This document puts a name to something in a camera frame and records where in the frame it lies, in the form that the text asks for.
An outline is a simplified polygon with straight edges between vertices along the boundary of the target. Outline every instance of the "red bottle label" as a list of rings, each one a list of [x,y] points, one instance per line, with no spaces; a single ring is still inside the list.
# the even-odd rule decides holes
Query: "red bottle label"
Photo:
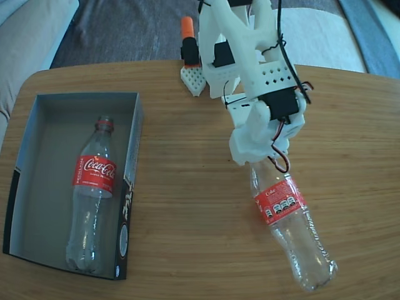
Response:
[[[257,195],[256,204],[268,225],[306,206],[296,183],[291,177]]]
[[[73,186],[92,186],[113,193],[117,166],[95,155],[82,155],[76,163]]]

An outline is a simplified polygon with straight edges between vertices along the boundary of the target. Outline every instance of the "wooden table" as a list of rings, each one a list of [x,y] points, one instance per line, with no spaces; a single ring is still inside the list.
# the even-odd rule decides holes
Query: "wooden table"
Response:
[[[339,265],[303,292],[261,220],[245,167],[231,161],[231,118],[208,91],[191,97],[181,62],[39,72],[19,93],[0,157],[0,223],[37,93],[138,91],[144,123],[128,279],[105,281],[0,255],[0,299],[400,299],[400,82],[299,66],[311,81],[306,125],[292,140],[292,175]]]

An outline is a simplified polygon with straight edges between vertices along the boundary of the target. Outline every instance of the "plastic bottle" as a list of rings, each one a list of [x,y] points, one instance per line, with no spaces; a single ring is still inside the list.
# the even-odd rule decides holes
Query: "plastic bottle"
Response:
[[[250,164],[251,192],[272,235],[283,247],[296,281],[307,291],[327,284],[338,270],[314,227],[309,209],[289,174],[269,160]]]
[[[95,128],[76,163],[66,261],[70,269],[97,274],[104,266],[101,231],[113,197],[116,164],[111,144],[113,120],[101,116]]]

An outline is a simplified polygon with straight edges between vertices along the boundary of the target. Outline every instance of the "open box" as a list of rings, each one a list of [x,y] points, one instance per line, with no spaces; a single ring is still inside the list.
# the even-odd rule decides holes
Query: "open box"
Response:
[[[135,92],[38,95],[26,124],[11,183],[3,252],[33,263],[70,271],[66,245],[72,219],[76,159],[100,115],[114,119],[112,142],[117,173],[112,209],[102,228],[99,274],[126,279],[129,215],[143,109]]]

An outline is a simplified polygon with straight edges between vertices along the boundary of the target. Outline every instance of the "orange object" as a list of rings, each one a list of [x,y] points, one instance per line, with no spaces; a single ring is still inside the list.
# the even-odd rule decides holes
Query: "orange object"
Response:
[[[194,38],[193,19],[191,17],[183,17],[181,19],[182,39]]]

